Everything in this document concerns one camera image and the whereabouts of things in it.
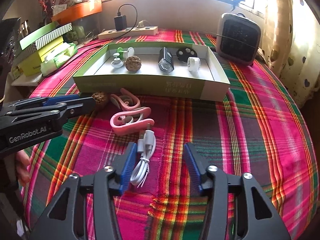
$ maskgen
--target orange tray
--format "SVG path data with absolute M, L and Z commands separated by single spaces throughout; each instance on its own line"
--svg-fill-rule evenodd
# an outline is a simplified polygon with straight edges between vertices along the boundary
M 102 3 L 101 0 L 94 0 L 73 5 L 53 16 L 51 20 L 53 22 L 57 21 L 60 25 L 65 25 L 98 12 L 102 12 Z

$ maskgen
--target yellow box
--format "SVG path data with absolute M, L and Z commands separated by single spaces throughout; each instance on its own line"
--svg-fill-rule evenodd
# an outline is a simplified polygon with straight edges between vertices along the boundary
M 60 36 L 26 58 L 18 65 L 18 67 L 23 70 L 23 73 L 26 76 L 39 73 L 41 71 L 40 65 L 44 62 L 44 58 L 62 43 L 63 37 Z

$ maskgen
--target striped box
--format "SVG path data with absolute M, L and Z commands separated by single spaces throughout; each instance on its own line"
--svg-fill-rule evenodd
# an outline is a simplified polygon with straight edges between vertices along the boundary
M 48 34 L 42 36 L 29 46 L 27 46 L 13 61 L 12 67 L 17 66 L 20 62 L 31 56 L 33 53 L 43 48 L 49 42 L 55 40 L 56 38 L 62 36 L 63 34 L 72 30 L 71 23 L 66 24 L 56 30 L 49 32 Z
M 54 31 L 57 28 L 57 26 L 58 26 L 57 22 L 52 22 L 35 30 L 34 32 L 31 32 L 29 35 L 27 35 L 26 37 L 20 40 L 21 49 L 24 50 L 26 47 L 34 43 L 39 38 L 43 37 L 49 32 Z

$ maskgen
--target power strip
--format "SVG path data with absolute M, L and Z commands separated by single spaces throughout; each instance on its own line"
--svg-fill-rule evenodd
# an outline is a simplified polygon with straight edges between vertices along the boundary
M 122 31 L 117 31 L 117 30 L 110 30 L 110 31 L 105 31 L 103 33 L 100 33 L 98 35 L 99 40 L 105 40 L 105 39 L 113 39 L 116 38 L 127 31 L 129 31 L 131 28 L 126 28 L 125 30 Z M 158 26 L 147 26 L 144 28 L 137 28 L 134 27 L 132 31 L 126 33 L 122 37 L 128 37 L 128 36 L 143 36 L 143 35 L 150 35 L 150 36 L 155 36 L 158 33 Z

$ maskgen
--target white usb cable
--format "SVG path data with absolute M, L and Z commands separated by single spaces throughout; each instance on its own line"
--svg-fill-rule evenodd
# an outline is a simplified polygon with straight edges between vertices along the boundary
M 155 133 L 151 130 L 146 130 L 143 138 L 138 140 L 137 152 L 141 154 L 141 158 L 137 166 L 134 168 L 130 177 L 130 182 L 133 185 L 142 187 L 146 178 L 150 172 L 149 162 L 150 158 L 156 149 L 156 137 Z

